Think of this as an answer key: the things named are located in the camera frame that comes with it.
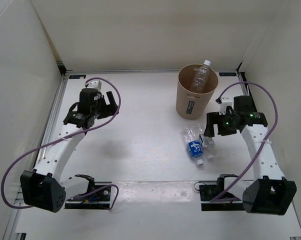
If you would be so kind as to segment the clear plastic bottle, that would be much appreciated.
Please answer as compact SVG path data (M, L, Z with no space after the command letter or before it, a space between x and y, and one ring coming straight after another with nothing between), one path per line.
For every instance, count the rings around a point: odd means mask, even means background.
M192 80L190 91L193 93L201 93L207 83L210 75L211 61L205 60L203 65L198 68Z

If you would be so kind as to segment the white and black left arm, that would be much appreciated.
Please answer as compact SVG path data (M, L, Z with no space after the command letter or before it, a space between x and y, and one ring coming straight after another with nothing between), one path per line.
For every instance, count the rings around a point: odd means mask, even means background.
M83 88L63 120L58 142L53 143L45 157L20 176L24 203L53 213L67 200L87 201L96 194L95 179L76 174L61 180L63 170L77 145L92 129L95 120L114 116L118 105L111 91L103 95L94 88Z

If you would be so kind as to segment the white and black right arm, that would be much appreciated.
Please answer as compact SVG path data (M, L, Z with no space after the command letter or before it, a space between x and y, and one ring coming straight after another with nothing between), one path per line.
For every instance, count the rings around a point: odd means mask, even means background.
M265 115L255 109L251 96L219 97L216 102L220 105L219 111L206 115L204 136L214 137L214 127L220 136L240 133L251 157L248 167L253 170L253 182L242 180L241 174L221 174L208 200L224 201L232 195L242 201L247 213L283 216L297 186L286 179L277 163Z

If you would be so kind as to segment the beige round waste bin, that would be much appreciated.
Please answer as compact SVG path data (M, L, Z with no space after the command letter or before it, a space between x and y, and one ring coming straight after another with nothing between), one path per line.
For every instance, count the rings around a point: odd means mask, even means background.
M201 93L189 91L196 69L201 66L201 64L189 64L178 73L175 109L187 120L195 120L203 115L219 84L218 75L211 69L203 91Z

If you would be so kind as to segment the clear bottle with white label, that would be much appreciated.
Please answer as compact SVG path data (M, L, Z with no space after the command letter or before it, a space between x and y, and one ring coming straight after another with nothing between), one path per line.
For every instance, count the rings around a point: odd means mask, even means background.
M205 127L201 124L197 124L198 139L202 145L203 155L208 161L215 159L215 142L211 137L204 136Z

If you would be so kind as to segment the clear bottle with blue label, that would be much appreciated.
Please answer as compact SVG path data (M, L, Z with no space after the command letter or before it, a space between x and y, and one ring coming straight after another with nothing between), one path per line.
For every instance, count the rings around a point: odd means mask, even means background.
M183 140L185 142L185 147L188 152L189 157L196 162L198 167L204 165L203 160L203 147L199 141L196 131L189 126L186 126L182 132Z

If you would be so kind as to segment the dark logo sticker left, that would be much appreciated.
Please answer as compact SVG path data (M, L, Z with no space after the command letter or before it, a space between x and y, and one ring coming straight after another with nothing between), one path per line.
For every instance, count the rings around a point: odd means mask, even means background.
M68 77L69 79L85 79L86 78L86 75L85 74L78 74L78 75L70 75Z

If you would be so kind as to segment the dark XDOF logo sticker right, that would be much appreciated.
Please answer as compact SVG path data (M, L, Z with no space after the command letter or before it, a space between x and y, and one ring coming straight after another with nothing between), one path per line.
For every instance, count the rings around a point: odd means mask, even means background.
M237 74L235 72L219 72L220 77L236 77Z

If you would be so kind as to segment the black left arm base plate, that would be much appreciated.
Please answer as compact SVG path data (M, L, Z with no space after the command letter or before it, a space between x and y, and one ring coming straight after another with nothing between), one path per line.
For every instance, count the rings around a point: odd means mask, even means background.
M93 189L102 188L104 189L94 193L85 199L75 201L73 199L65 202L64 208L67 210L106 210L111 205L111 193L112 187L111 182L95 182Z

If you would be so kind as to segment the aluminium table edge rail left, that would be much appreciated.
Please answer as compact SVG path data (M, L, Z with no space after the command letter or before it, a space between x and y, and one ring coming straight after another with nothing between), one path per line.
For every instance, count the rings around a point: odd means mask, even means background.
M60 110L61 101L63 99L63 94L66 88L66 84L67 84L67 80L65 80L65 74L62 74L54 97L53 105L49 114L45 132L41 139L41 144L48 143L52 138L52 134L54 133L55 126L56 126L56 120L55 120L56 115ZM26 239L26 233L20 233L20 232L16 233L16 228L19 222L20 214L21 214L20 209L12 210L10 219L7 224L7 228L5 230L3 240L25 240Z

